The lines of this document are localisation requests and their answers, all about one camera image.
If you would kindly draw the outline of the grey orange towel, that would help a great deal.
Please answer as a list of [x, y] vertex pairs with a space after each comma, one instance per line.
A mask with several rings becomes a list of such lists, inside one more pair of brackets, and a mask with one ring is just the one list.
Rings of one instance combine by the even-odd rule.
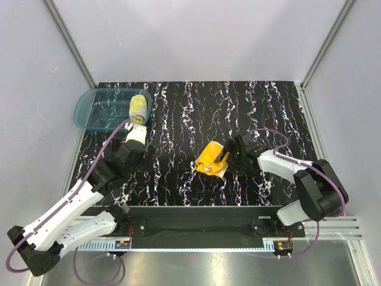
[[228, 156], [229, 153], [223, 155], [223, 146], [220, 143], [211, 141], [196, 159], [196, 171], [222, 178], [228, 168]]

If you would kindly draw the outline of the grey yellow frog towel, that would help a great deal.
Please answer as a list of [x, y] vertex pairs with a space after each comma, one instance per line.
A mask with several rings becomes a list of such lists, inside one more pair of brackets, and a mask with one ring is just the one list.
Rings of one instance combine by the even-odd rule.
[[148, 104], [146, 98], [141, 95], [135, 95], [130, 100], [129, 119], [137, 125], [144, 125], [148, 114]]

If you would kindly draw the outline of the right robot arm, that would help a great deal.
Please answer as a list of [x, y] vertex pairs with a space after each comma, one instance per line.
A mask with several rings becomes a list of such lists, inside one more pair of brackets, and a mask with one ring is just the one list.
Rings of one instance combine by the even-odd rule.
[[345, 188], [327, 160], [297, 160], [256, 144], [248, 133], [225, 143], [217, 152], [217, 161], [223, 159], [235, 175], [257, 169], [295, 185], [298, 199], [280, 208], [270, 221], [270, 229], [277, 236], [286, 235], [297, 222], [319, 222], [328, 216], [340, 216], [349, 201]]

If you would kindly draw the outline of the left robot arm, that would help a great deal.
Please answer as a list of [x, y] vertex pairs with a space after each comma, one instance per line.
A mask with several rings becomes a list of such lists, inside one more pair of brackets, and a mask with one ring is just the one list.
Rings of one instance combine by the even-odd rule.
[[72, 226], [85, 210], [121, 187], [129, 173], [145, 172], [155, 153], [151, 145], [135, 139], [121, 143], [108, 157], [97, 155], [84, 178], [51, 207], [27, 226], [13, 226], [8, 238], [14, 247], [6, 259], [10, 272], [11, 258], [18, 253], [26, 264], [25, 270], [41, 276], [54, 268], [60, 259], [76, 247], [108, 234], [124, 235], [129, 227], [128, 208], [108, 206], [93, 218]]

